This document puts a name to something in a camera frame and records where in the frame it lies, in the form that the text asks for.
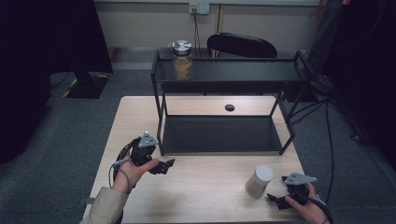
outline finger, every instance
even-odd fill
[[[151,161],[146,162],[144,165],[140,166],[139,168],[142,169],[142,171],[147,172],[152,168],[156,167],[158,163],[160,163],[160,160],[153,159]]]
[[[295,208],[297,211],[299,211],[300,213],[303,212],[304,207],[302,205],[300,205],[299,203],[297,203],[297,201],[295,201],[294,199],[292,199],[290,196],[286,196],[285,197],[285,201],[291,205],[291,207]]]
[[[315,190],[315,187],[314,187],[313,184],[311,184],[311,183],[306,183],[306,185],[307,185],[308,188],[309,188],[308,198],[312,198],[312,197],[314,197],[315,195],[317,195],[317,191]]]

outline jar lid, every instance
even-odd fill
[[[178,56],[186,56],[191,54],[191,43],[187,40],[177,40],[172,43],[174,54]]]
[[[274,170],[270,165],[262,164],[256,167],[256,182],[261,185],[268,184],[274,178]]]

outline black metal shelf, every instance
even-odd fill
[[[298,64],[301,61],[309,78]],[[152,86],[159,115],[157,138],[164,154],[260,154],[284,153],[295,136],[289,117],[312,77],[303,54],[297,52],[293,59],[194,59],[192,78],[175,79],[172,59],[155,55],[151,69]],[[279,101],[287,83],[302,84],[302,91],[291,111],[286,115]],[[162,89],[160,103],[158,84]],[[272,95],[275,102],[271,113],[262,116],[215,116],[168,114],[168,93],[259,93]],[[290,133],[282,146],[272,116],[279,106]]]

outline right hand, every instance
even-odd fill
[[[317,195],[317,192],[315,191],[315,187],[311,183],[306,184],[309,188],[309,198],[313,198],[315,195]],[[308,201],[306,202],[305,205],[300,205],[298,202],[296,202],[294,199],[292,199],[290,196],[285,197],[286,202],[288,202],[293,208],[295,208],[301,216],[310,224],[322,224],[323,221],[327,218],[326,214],[314,203]]]

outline silver lid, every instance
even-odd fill
[[[177,40],[172,43],[172,50],[178,56],[191,54],[191,43],[187,40]]]

